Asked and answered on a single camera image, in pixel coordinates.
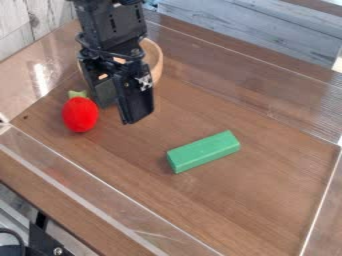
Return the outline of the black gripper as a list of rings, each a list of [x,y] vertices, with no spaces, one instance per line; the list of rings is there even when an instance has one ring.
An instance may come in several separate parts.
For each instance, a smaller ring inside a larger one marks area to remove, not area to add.
[[[133,124],[155,109],[152,75],[141,48],[146,37],[142,2],[69,1],[81,28],[76,36],[81,45],[77,58],[90,96],[101,108],[116,100],[121,122]]]

